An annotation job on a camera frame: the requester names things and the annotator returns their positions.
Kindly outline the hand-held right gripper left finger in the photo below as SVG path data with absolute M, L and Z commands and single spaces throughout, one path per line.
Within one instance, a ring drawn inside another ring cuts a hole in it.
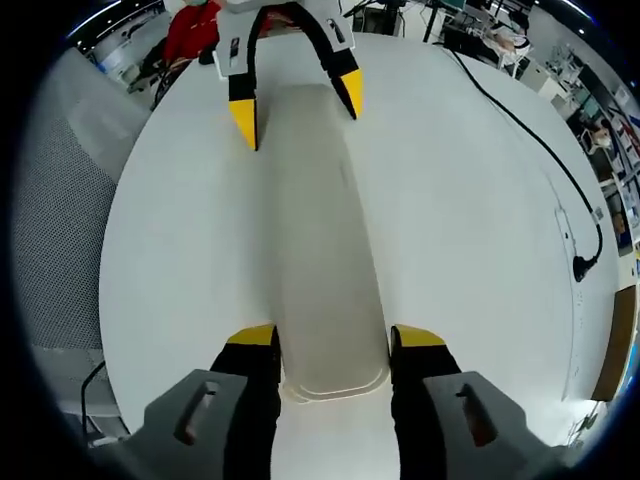
M 145 409 L 124 448 L 138 479 L 267 479 L 281 412 L 281 350 L 273 324 L 232 335 Z

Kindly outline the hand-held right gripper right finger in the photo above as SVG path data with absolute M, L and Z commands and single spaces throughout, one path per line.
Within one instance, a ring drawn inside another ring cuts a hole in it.
M 524 410 L 424 329 L 390 330 L 391 414 L 403 479 L 552 479 L 555 450 Z

